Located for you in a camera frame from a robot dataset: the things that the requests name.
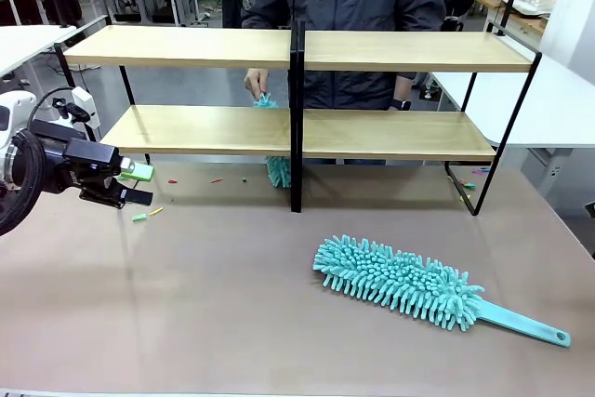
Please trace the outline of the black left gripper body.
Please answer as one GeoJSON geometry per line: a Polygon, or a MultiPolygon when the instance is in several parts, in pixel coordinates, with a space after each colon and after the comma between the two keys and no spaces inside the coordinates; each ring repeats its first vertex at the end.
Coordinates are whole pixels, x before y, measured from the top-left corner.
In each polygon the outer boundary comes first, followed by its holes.
{"type": "Polygon", "coordinates": [[[115,179],[123,161],[117,148],[90,141],[73,128],[37,119],[31,130],[45,152],[44,192],[60,194],[75,188],[84,201],[123,207],[126,187],[115,179]]]}

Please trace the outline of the person's right hand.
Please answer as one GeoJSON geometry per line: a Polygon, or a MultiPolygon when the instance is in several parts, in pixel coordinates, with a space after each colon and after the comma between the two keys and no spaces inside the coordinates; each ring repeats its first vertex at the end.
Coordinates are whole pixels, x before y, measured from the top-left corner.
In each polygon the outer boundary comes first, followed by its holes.
{"type": "Polygon", "coordinates": [[[245,88],[255,100],[260,100],[269,93],[269,71],[267,69],[248,69],[245,75],[245,88]]]}

